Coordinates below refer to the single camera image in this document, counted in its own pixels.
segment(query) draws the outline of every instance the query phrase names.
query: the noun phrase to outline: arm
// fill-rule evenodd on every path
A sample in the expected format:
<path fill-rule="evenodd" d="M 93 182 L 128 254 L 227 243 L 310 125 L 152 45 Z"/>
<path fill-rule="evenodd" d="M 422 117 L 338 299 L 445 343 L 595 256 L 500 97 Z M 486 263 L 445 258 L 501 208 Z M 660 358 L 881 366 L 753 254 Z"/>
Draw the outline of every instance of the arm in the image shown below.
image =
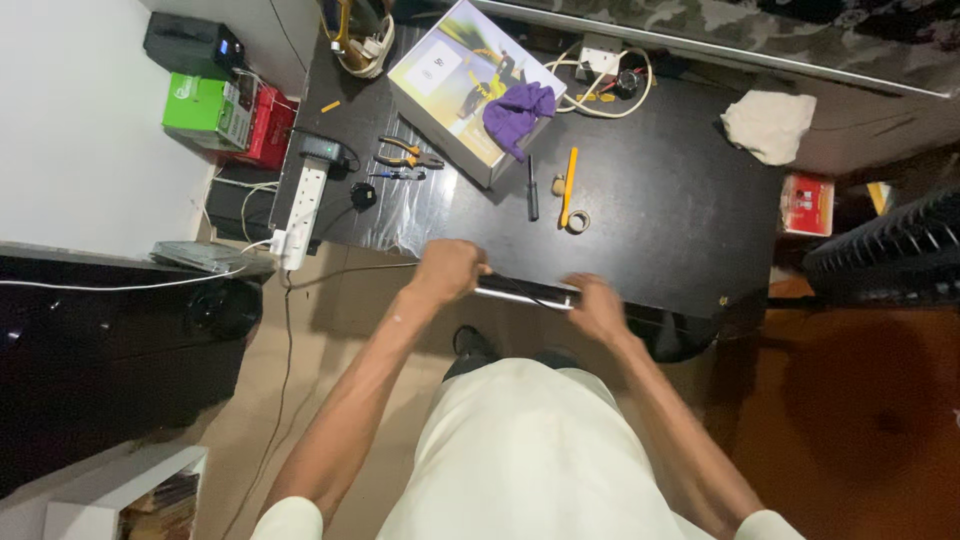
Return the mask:
<path fill-rule="evenodd" d="M 743 520 L 764 508 L 760 499 L 677 395 L 643 341 L 627 329 L 616 292 L 592 274 L 573 274 L 564 282 L 583 292 L 570 321 L 606 345 L 623 371 L 653 440 L 652 454 L 684 500 L 675 510 L 716 538 L 733 538 Z"/>
<path fill-rule="evenodd" d="M 394 298 L 376 331 L 326 396 L 287 457 L 267 495 L 262 516 L 292 496 L 313 501 L 329 527 L 363 465 L 383 409 L 414 343 L 444 305 L 467 294 L 486 254 L 464 240 L 434 240 L 417 273 Z"/>

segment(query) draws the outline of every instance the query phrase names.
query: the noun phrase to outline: white cloth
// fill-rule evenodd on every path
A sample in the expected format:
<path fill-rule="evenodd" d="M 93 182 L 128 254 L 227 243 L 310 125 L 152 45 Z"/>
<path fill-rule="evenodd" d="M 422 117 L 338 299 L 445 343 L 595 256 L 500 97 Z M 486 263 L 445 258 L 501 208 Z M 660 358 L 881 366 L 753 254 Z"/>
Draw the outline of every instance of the white cloth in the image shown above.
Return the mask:
<path fill-rule="evenodd" d="M 730 142 L 768 165 L 786 165 L 797 157 L 816 106 L 813 96 L 750 90 L 720 119 Z"/>
<path fill-rule="evenodd" d="M 320 511 L 302 501 L 275 504 L 253 538 L 319 540 Z M 278 522 L 308 522 L 316 532 Z M 441 386 L 414 472 L 377 538 L 710 536 L 667 507 L 646 453 L 603 382 L 579 369 L 505 358 Z M 769 510 L 750 516 L 736 535 L 767 539 L 802 540 Z"/>

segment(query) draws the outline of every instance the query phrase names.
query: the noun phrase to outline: yellow-handled pliers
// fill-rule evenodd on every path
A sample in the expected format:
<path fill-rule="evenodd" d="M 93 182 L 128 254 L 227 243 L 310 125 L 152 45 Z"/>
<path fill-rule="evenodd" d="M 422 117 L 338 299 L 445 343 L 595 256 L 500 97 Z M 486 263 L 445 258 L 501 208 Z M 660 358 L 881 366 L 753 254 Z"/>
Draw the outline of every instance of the yellow-handled pliers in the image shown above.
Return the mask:
<path fill-rule="evenodd" d="M 386 142 L 387 144 L 393 144 L 399 146 L 400 148 L 406 150 L 407 152 L 413 154 L 408 158 L 387 158 L 386 156 L 374 156 L 373 158 L 378 163 L 383 163 L 389 167 L 402 167 L 403 165 L 408 165 L 411 168 L 416 166 L 424 166 L 428 169 L 442 169 L 444 168 L 444 161 L 434 156 L 433 154 L 428 154 L 420 150 L 419 146 L 414 146 L 409 142 L 403 140 L 402 138 L 396 138 L 395 136 L 381 135 L 377 138 L 380 142 Z"/>

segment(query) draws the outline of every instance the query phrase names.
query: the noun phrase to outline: power strip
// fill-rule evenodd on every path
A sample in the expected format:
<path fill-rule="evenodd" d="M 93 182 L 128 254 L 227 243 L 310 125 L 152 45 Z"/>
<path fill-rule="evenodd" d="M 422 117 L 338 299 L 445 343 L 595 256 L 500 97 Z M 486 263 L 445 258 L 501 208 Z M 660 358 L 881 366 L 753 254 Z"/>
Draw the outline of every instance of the power strip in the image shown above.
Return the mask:
<path fill-rule="evenodd" d="M 280 268 L 284 270 L 299 270 L 303 265 L 329 166 L 328 161 L 305 160 L 303 163 L 287 228 L 274 231 L 274 241 L 270 245 L 270 253 L 280 257 Z"/>

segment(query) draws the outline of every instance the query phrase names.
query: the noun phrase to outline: green box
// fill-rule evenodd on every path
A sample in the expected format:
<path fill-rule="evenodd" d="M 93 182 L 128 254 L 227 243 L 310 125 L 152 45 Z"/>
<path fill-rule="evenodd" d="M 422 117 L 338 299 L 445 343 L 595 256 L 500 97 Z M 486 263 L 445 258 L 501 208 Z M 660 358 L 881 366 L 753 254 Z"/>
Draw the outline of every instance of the green box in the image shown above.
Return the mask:
<path fill-rule="evenodd" d="M 251 117 L 250 109 L 241 105 L 240 90 L 235 85 L 171 74 L 162 123 L 163 130 L 173 138 L 185 137 L 211 150 L 245 152 Z"/>

